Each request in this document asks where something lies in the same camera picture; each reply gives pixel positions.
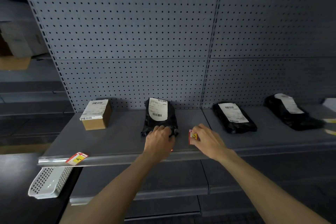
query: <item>plastic basket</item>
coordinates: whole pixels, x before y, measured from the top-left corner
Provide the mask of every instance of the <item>plastic basket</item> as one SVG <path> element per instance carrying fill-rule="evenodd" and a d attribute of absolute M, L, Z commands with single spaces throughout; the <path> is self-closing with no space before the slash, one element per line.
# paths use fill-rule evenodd
<path fill-rule="evenodd" d="M 37 199 L 58 197 L 73 167 L 43 167 L 31 183 L 28 196 Z"/>

